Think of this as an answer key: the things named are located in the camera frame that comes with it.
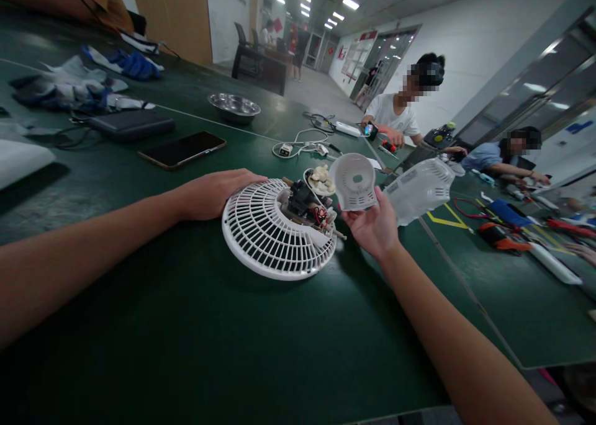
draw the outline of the stainless steel bowl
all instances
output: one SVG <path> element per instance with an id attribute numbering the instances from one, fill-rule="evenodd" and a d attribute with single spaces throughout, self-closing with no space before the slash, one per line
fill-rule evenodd
<path id="1" fill-rule="evenodd" d="M 261 108 L 249 99 L 229 93 L 214 93 L 208 98 L 217 113 L 226 121 L 250 124 L 261 113 Z"/>

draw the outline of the black hair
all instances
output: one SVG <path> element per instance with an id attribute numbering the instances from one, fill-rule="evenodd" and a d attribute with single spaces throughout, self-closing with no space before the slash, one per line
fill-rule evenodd
<path id="1" fill-rule="evenodd" d="M 445 56 L 434 53 L 422 55 L 412 66 L 412 74 L 417 77 L 417 84 L 422 91 L 432 91 L 443 83 L 445 75 Z"/>
<path id="2" fill-rule="evenodd" d="M 445 68 L 445 56 L 443 56 L 443 55 L 437 56 L 434 53 L 426 53 L 426 54 L 422 55 L 420 57 L 420 59 L 418 59 L 418 62 L 416 62 L 416 64 L 432 64 L 432 63 L 438 63 L 440 66 Z"/>

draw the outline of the smartphone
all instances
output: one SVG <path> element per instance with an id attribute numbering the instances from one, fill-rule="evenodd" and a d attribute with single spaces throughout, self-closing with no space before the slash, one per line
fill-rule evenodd
<path id="1" fill-rule="evenodd" d="M 172 141 L 156 148 L 139 151 L 138 154 L 171 171 L 182 166 L 190 160 L 206 155 L 226 145 L 225 140 L 209 132 L 199 132 L 186 136 L 180 140 Z"/>

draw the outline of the white cloth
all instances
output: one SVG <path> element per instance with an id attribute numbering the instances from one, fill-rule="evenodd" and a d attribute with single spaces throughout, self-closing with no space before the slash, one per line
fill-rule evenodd
<path id="1" fill-rule="evenodd" d="M 416 112 L 408 105 L 401 115 L 396 115 L 393 111 L 393 96 L 393 93 L 377 95 L 366 109 L 365 115 L 372 115 L 377 123 L 386 124 L 406 136 L 418 135 L 420 129 Z"/>
<path id="2" fill-rule="evenodd" d="M 270 33 L 267 28 L 263 28 L 261 31 L 261 38 L 259 39 L 259 43 L 263 45 L 270 45 L 273 43 L 273 33 Z"/>

